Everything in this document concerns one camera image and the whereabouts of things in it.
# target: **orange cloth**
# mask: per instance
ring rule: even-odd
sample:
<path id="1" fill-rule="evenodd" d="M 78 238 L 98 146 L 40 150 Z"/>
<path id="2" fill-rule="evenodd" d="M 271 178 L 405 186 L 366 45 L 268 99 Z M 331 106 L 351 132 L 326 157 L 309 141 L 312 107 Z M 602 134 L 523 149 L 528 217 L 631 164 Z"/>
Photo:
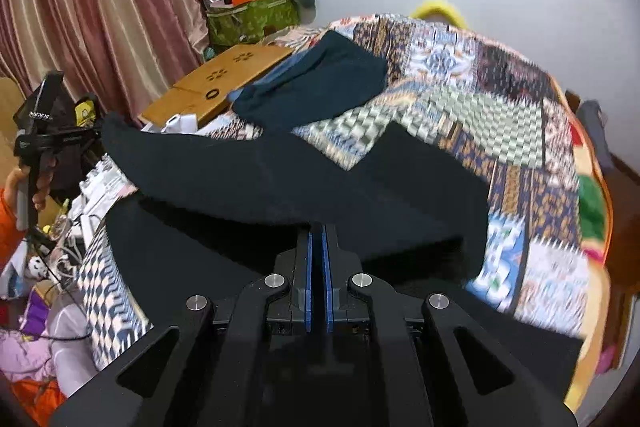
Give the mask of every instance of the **orange cloth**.
<path id="1" fill-rule="evenodd" d="M 66 400 L 57 380 L 19 380 L 11 384 L 11 389 L 25 411 L 40 427 L 49 425 L 50 416 Z"/>
<path id="2" fill-rule="evenodd" d="M 0 189 L 0 271 L 20 245 L 24 232 L 15 229 L 15 216 L 4 201 L 4 188 Z"/>

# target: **green bag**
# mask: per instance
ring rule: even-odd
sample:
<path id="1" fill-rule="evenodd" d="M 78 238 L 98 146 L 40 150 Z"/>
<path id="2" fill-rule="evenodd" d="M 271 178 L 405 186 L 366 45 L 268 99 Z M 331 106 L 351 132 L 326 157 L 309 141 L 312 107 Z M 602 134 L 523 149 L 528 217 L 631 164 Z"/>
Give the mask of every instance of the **green bag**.
<path id="1" fill-rule="evenodd" d="M 300 24 L 291 0 L 249 1 L 235 8 L 212 8 L 207 12 L 211 44 L 255 44 L 267 35 Z"/>

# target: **striped curtain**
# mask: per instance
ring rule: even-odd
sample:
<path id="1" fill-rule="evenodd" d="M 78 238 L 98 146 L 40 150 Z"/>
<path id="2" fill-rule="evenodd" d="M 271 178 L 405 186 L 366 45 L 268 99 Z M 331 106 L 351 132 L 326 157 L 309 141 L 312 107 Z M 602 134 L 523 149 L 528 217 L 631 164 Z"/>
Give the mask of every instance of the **striped curtain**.
<path id="1" fill-rule="evenodd" d="M 202 62 L 198 0 L 0 0 L 0 76 L 25 93 L 64 71 L 75 98 L 94 92 L 131 118 Z"/>

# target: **blue fabric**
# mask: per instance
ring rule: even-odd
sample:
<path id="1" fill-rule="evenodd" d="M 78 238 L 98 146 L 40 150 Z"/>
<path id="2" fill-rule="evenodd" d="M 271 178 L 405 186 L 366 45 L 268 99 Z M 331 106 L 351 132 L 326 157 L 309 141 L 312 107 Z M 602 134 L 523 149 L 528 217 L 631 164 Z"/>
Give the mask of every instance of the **blue fabric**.
<path id="1" fill-rule="evenodd" d="M 305 50 L 300 53 L 294 53 L 290 57 L 287 57 L 286 60 L 283 60 L 281 63 L 279 63 L 275 68 L 273 68 L 273 70 L 269 71 L 264 76 L 261 76 L 260 78 L 258 78 L 258 80 L 255 80 L 254 82 L 252 82 L 252 84 L 268 84 L 269 82 L 272 82 L 273 80 L 278 78 L 282 73 L 284 73 L 285 71 L 289 70 L 292 66 L 299 63 L 302 57 L 304 57 L 308 52 L 309 50 Z M 234 103 L 238 99 L 238 96 L 240 96 L 240 93 L 242 93 L 242 90 L 245 87 L 246 86 L 241 87 L 240 89 L 235 89 L 231 91 L 226 96 L 226 99 L 229 101 L 229 103 Z"/>

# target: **patchwork bedspread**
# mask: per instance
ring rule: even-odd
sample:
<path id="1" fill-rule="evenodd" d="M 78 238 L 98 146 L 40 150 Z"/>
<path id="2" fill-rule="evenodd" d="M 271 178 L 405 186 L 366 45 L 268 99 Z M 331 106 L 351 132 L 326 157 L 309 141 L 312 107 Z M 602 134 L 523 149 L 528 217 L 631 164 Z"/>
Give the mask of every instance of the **patchwork bedspread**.
<path id="1" fill-rule="evenodd" d="M 604 261 L 610 226 L 598 166 L 556 82 L 498 42 L 393 15 L 294 28 L 270 44 L 299 52 L 327 29 L 385 57 L 388 87 L 362 107 L 293 133 L 344 169 L 364 158 L 391 121 L 449 152 L 490 186 L 484 266 L 466 289 L 518 320 L 577 336 L 588 256 Z M 261 132 L 228 112 L 199 134 L 254 139 Z M 118 273 L 104 229 L 79 285 L 102 368 L 150 328 Z"/>

